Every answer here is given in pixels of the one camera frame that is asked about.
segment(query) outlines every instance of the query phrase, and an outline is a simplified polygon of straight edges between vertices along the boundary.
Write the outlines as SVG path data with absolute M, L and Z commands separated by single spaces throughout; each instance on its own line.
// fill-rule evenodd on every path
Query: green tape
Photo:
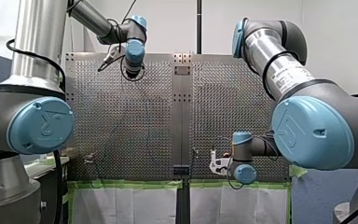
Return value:
M 92 180 L 68 182 L 70 189 L 180 189 L 181 181 Z
M 62 203 L 68 203 L 68 194 L 62 196 Z
M 305 175 L 308 172 L 308 170 L 296 166 L 296 165 L 290 165 L 289 166 L 289 175 L 290 176 L 296 176 L 297 178 L 300 178 L 301 176 Z
M 234 180 L 231 180 L 230 183 L 236 188 L 241 186 L 241 183 Z M 226 179 L 191 180 L 190 187 L 194 189 L 209 189 L 229 187 L 229 184 Z M 251 185 L 243 187 L 247 189 L 290 189 L 290 183 L 254 182 Z

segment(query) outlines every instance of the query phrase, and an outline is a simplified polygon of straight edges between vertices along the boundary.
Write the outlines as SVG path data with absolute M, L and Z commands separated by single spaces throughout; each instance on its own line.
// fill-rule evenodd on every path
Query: white wall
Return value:
M 203 54 L 231 54 L 235 25 L 244 17 L 253 21 L 291 21 L 301 27 L 301 0 L 204 0 L 202 3 Z
M 358 0 L 304 0 L 302 29 L 312 74 L 358 92 Z
M 11 59 L 12 52 L 6 42 L 15 37 L 20 0 L 0 0 L 0 56 Z M 65 24 L 63 52 L 83 51 L 83 27 L 75 20 L 69 19 Z
M 89 2 L 106 18 L 121 22 L 132 0 Z M 146 52 L 195 51 L 196 0 L 139 0 L 131 15 L 142 15 L 147 20 Z M 85 51 L 107 51 L 107 46 L 101 46 L 92 32 L 87 31 L 85 39 Z

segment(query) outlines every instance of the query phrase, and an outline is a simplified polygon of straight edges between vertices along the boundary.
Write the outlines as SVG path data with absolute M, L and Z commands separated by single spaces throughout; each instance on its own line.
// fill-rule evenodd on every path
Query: metal frame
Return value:
M 108 69 L 104 74 L 95 74 L 91 73 L 91 70 L 87 71 L 81 71 L 82 68 L 85 67 L 85 64 L 88 64 L 89 66 L 94 66 L 95 70 L 99 66 L 99 62 L 102 61 L 104 57 L 104 54 L 101 53 L 67 53 L 66 54 L 66 100 L 69 103 L 70 106 L 72 106 L 75 109 L 75 117 L 78 119 L 79 114 L 76 113 L 76 97 L 79 97 L 77 94 L 79 94 L 78 91 L 76 91 L 76 82 L 79 84 L 79 80 L 76 80 L 76 73 L 87 73 L 87 76 L 89 78 L 97 78 L 99 76 L 119 76 L 117 73 L 117 67 L 118 65 L 112 64 L 110 70 Z M 165 77 L 159 77 L 161 74 L 158 74 L 158 66 L 161 62 L 165 63 L 164 69 L 169 68 L 169 72 L 167 74 L 164 73 Z M 171 81 L 167 82 L 170 83 L 170 90 L 167 91 L 167 89 L 164 89 L 165 92 L 162 94 L 169 93 L 169 96 L 163 96 L 164 100 L 159 104 L 168 104 L 169 106 L 166 108 L 169 108 L 170 111 L 164 111 L 164 112 L 158 112 L 153 111 L 154 113 L 160 113 L 159 115 L 163 118 L 169 118 L 170 121 L 170 128 L 168 132 L 170 132 L 170 146 L 171 146 L 171 154 L 169 155 L 171 158 L 169 161 L 163 162 L 168 167 L 154 167 L 153 169 L 153 162 L 148 163 L 150 167 L 146 167 L 144 165 L 144 169 L 140 171 L 140 168 L 138 171 L 140 171 L 139 174 L 131 175 L 131 176 L 124 176 L 124 175 L 112 175 L 111 172 L 122 172 L 122 170 L 118 169 L 112 169 L 112 166 L 110 166 L 110 169 L 104 169 L 103 172 L 106 174 L 103 175 L 96 175 L 96 168 L 93 167 L 93 165 L 86 165 L 89 168 L 86 170 L 82 170 L 81 174 L 76 174 L 79 167 L 84 169 L 85 162 L 94 163 L 95 161 L 98 161 L 98 155 L 84 155 L 84 151 L 82 151 L 82 148 L 75 149 L 74 152 L 80 151 L 80 157 L 76 157 L 73 159 L 73 169 L 70 176 L 73 179 L 95 179 L 97 177 L 103 177 L 103 178 L 126 178 L 126 179 L 143 179 L 143 180 L 160 180 L 160 179 L 189 179 L 191 178 L 221 178 L 218 175 L 214 175 L 209 172 L 209 162 L 210 162 L 210 144 L 211 136 L 223 135 L 225 137 L 230 137 L 232 135 L 232 132 L 235 131 L 253 131 L 255 134 L 261 134 L 268 128 L 269 123 L 269 106 L 265 106 L 265 104 L 270 104 L 270 101 L 268 100 L 268 97 L 263 92 L 263 89 L 261 87 L 261 80 L 259 80 L 259 77 L 255 76 L 254 74 L 251 74 L 250 70 L 247 69 L 245 63 L 240 60 L 235 60 L 230 56 L 216 56 L 216 55 L 190 55 L 190 54 L 182 54 L 182 53 L 176 53 L 176 54 L 147 54 L 145 57 L 145 63 L 146 65 L 150 64 L 149 66 L 156 66 L 156 69 L 152 69 L 154 74 L 153 76 L 151 74 L 146 74 L 147 77 L 146 80 L 143 80 L 147 82 L 146 85 L 151 85 L 153 82 L 158 81 L 159 78 L 168 78 L 166 76 L 170 75 L 169 79 Z M 227 74 L 221 74 L 224 73 L 224 69 L 228 69 L 229 73 L 235 73 L 236 75 L 234 77 L 227 77 L 229 79 L 228 82 L 225 82 L 224 84 L 220 83 L 223 86 L 235 85 L 235 90 L 242 90 L 242 86 L 239 85 L 254 85 L 254 86 L 244 86 L 243 88 L 251 88 L 253 90 L 253 94 L 255 95 L 255 98 L 253 101 L 255 101 L 256 106 L 254 110 L 252 110 L 251 116 L 259 116 L 262 117 L 259 121 L 259 123 L 252 125 L 261 125 L 260 127 L 253 127 L 252 130 L 247 130 L 246 125 L 248 124 L 245 122 L 242 122 L 241 119 L 243 117 L 239 116 L 234 118 L 235 121 L 238 121 L 239 123 L 234 123 L 234 127 L 232 129 L 222 129 L 222 130 L 214 130 L 213 133 L 211 133 L 211 136 L 209 136 L 208 141 L 204 141 L 201 143 L 205 144 L 205 147 L 203 147 L 201 150 L 194 148 L 195 143 L 197 143 L 194 136 L 194 125 L 195 122 L 197 122 L 197 119 L 199 117 L 195 118 L 195 113 L 198 113 L 197 111 L 194 111 L 195 108 L 197 109 L 197 106 L 195 107 L 194 104 L 199 104 L 200 99 L 198 97 L 204 97 L 204 95 L 198 94 L 196 92 L 197 86 L 193 86 L 195 83 L 197 85 L 200 84 L 200 81 L 197 81 L 196 78 L 200 78 L 200 76 L 203 76 L 203 74 L 199 74 L 200 67 L 203 67 L 205 69 L 212 68 L 211 72 L 215 72 L 216 74 L 213 74 L 216 77 L 213 78 L 220 78 L 219 80 L 223 80 L 227 76 Z M 112 85 L 117 84 L 117 80 L 110 80 L 114 82 Z M 107 85 L 107 91 L 109 94 L 118 95 L 118 93 L 114 93 L 114 89 Z M 130 88 L 130 83 L 125 83 L 125 88 Z M 85 92 L 86 94 L 93 95 L 93 92 Z M 249 100 L 250 98 L 241 98 L 241 96 L 238 96 L 241 101 L 244 101 L 246 103 L 246 100 Z M 133 102 L 134 104 L 143 104 L 142 102 Z M 103 104 L 107 104 L 104 102 L 101 102 L 100 104 L 94 104 L 94 106 L 103 108 Z M 115 101 L 115 104 L 119 106 L 120 101 Z M 134 105 L 135 110 L 139 109 L 141 105 Z M 117 110 L 115 107 L 108 107 L 112 110 Z M 241 106 L 231 106 L 227 109 L 235 109 L 235 110 L 241 110 Z M 168 117 L 164 117 L 164 113 L 169 113 Z M 229 149 L 229 144 L 222 144 L 217 145 L 218 147 Z M 76 131 L 74 134 L 74 137 L 72 138 L 69 147 L 76 147 Z M 112 152 L 109 152 L 110 157 L 114 156 Z M 137 158 L 139 155 L 139 151 L 135 151 L 133 154 L 126 154 L 129 158 L 133 158 L 135 161 L 142 163 L 142 160 L 145 160 L 145 158 Z M 133 162 L 132 164 L 126 164 L 126 165 L 137 165 L 136 162 Z M 165 175 L 156 175 L 153 176 L 153 172 L 157 171 L 158 168 L 164 169 Z M 255 158 L 255 168 L 258 175 L 259 181 L 276 181 L 276 182 L 283 182 L 289 180 L 289 172 L 288 172 L 288 163 L 285 159 L 278 159 L 276 162 L 270 161 L 268 158 Z

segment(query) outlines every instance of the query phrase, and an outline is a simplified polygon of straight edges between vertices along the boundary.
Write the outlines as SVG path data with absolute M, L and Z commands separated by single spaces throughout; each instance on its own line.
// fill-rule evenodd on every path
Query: perforated metal panel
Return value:
M 215 137 L 268 127 L 271 101 L 241 60 L 148 54 L 145 78 L 133 83 L 121 78 L 118 63 L 97 73 L 103 57 L 66 56 L 66 100 L 76 118 L 72 179 L 172 179 L 174 164 L 192 165 L 192 178 L 222 178 L 209 170 Z M 228 141 L 215 143 L 219 157 L 230 151 Z M 288 177 L 284 159 L 255 158 L 255 168 L 260 181 Z
M 262 134 L 269 126 L 271 101 L 264 93 L 259 76 L 242 60 L 230 56 L 193 56 L 193 108 L 190 128 L 193 178 L 221 178 L 209 170 L 211 148 L 217 157 L 229 152 L 234 132 Z M 284 181 L 289 176 L 288 164 L 280 158 L 254 158 L 260 181 Z
M 73 179 L 172 178 L 171 55 L 148 55 L 137 82 L 121 77 L 119 63 L 97 73 L 103 54 L 67 55 L 67 100 L 74 108 L 77 156 Z M 94 162 L 85 158 L 94 154 Z

